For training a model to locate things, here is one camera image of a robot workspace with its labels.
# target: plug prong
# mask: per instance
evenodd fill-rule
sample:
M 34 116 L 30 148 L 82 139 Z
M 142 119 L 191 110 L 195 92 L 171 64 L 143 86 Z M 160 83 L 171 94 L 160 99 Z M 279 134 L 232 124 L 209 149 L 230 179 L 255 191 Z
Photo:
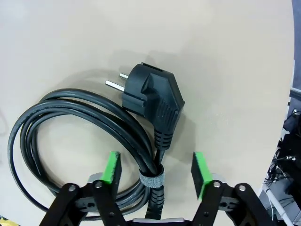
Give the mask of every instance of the plug prong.
M 126 74 L 123 74 L 123 73 L 120 73 L 119 76 L 123 79 L 127 79 L 128 78 L 128 75 Z
M 120 85 L 118 85 L 118 84 L 116 84 L 116 83 L 114 83 L 114 82 L 111 82 L 111 81 L 105 81 L 105 84 L 107 85 L 107 86 L 110 86 L 110 87 L 112 87 L 112 88 L 114 88 L 114 89 L 117 89 L 117 90 L 119 90 L 119 91 L 121 91 L 121 92 L 124 92 L 124 87 L 123 86 L 120 86 Z

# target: green gripper pad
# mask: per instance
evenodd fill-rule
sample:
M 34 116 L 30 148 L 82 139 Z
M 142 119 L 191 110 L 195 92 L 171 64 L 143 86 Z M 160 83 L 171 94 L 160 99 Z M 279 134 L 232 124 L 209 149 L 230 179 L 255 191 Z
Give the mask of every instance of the green gripper pad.
M 205 186 L 213 180 L 203 153 L 193 153 L 191 174 L 193 177 L 197 197 L 198 199 L 203 199 Z
M 111 152 L 109 156 L 109 160 L 107 166 L 105 168 L 104 173 L 100 177 L 100 180 L 106 182 L 107 184 L 111 184 L 114 179 L 115 168 L 116 165 L 120 162 L 120 153 L 119 152 Z

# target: gray velcro strap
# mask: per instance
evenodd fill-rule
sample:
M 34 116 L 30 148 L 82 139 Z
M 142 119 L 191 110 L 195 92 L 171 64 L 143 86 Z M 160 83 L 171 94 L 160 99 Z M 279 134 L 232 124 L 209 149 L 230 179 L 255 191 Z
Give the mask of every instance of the gray velcro strap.
M 146 177 L 139 171 L 141 183 L 144 184 L 145 186 L 151 187 L 151 188 L 161 187 L 164 184 L 164 177 L 165 177 L 164 168 L 162 165 L 161 165 L 161 167 L 162 167 L 161 173 L 152 178 Z

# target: power cord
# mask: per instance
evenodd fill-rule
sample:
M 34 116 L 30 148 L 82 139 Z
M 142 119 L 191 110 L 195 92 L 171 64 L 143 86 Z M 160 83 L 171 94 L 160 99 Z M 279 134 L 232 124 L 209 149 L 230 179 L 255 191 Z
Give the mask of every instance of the power cord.
M 81 100 L 104 107 L 114 115 Z M 144 63 L 136 65 L 129 74 L 122 96 L 122 107 L 103 96 L 80 89 L 60 89 L 48 93 L 39 103 L 24 112 L 12 128 L 8 140 L 8 160 L 13 178 L 28 200 L 41 210 L 48 210 L 26 191 L 17 175 L 13 158 L 14 140 L 21 129 L 21 153 L 28 169 L 56 195 L 60 188 L 52 182 L 41 164 L 37 133 L 39 125 L 44 121 L 67 114 L 83 118 L 110 133 L 131 153 L 141 174 L 155 177 L 164 170 L 161 161 L 165 150 L 170 147 L 183 106 L 184 101 L 174 75 Z M 145 130 L 127 110 L 153 124 L 157 148 L 155 157 Z M 119 193 L 116 199 L 123 215 L 135 212 L 147 202 L 146 218 L 160 219 L 164 204 L 164 187 L 149 188 L 138 180 Z M 85 218 L 99 219 L 100 216 Z

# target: cable connector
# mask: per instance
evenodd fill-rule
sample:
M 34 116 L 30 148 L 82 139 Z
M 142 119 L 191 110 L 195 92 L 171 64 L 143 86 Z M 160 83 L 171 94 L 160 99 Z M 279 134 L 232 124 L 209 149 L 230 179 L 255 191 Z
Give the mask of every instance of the cable connector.
M 185 104 L 174 74 L 141 63 L 128 76 L 120 76 L 127 80 L 124 87 L 111 81 L 106 81 L 106 85 L 123 92 L 122 107 L 151 122 L 155 147 L 167 150 Z

